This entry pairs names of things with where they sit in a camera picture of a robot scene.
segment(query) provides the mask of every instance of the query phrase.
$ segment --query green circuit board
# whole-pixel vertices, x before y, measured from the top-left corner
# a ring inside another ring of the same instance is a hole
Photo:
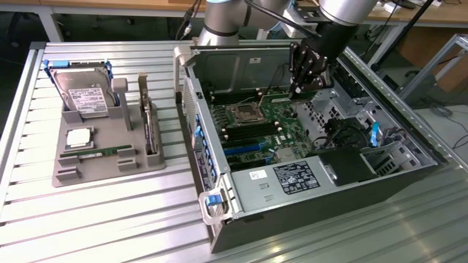
[[[311,142],[305,135],[305,130],[295,117],[291,117],[295,107],[301,107],[301,102],[279,101],[258,103],[258,109],[261,112],[262,120],[258,123],[270,123],[277,121],[282,130],[273,135],[258,136],[249,138],[247,142],[251,145],[251,140],[254,144],[261,144],[261,150],[254,152],[245,152],[235,155],[227,155],[226,160],[231,170],[235,170],[235,166],[247,163],[257,162],[258,166],[274,164],[279,162],[279,159],[274,153],[282,148],[289,148],[293,153],[293,158],[303,158],[305,155],[311,150]],[[234,113],[231,112],[230,105],[217,105],[210,107],[210,115],[213,117],[213,122],[218,134],[221,134],[222,128],[239,127],[243,125],[254,125],[254,123],[238,123],[235,120]],[[222,148],[235,148],[245,147],[242,141],[235,141],[234,146],[225,147],[225,141],[219,136]]]

